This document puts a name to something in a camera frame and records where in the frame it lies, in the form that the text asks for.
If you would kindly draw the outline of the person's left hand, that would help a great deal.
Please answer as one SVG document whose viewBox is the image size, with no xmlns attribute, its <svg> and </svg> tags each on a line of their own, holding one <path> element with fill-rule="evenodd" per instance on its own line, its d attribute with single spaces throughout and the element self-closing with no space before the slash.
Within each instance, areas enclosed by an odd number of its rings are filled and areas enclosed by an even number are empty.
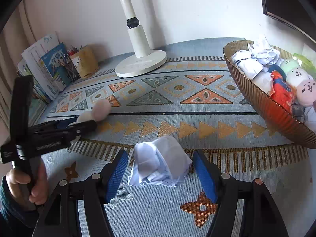
<svg viewBox="0 0 316 237">
<path fill-rule="evenodd" d="M 21 187 L 29 184 L 32 180 L 34 181 L 33 186 L 31 190 L 27 189 L 29 195 L 26 197 L 25 194 L 23 194 Z M 29 204 L 43 205 L 48 199 L 48 178 L 43 160 L 40 160 L 40 164 L 32 177 L 21 170 L 14 168 L 7 173 L 6 181 L 13 199 L 26 209 Z"/>
</svg>

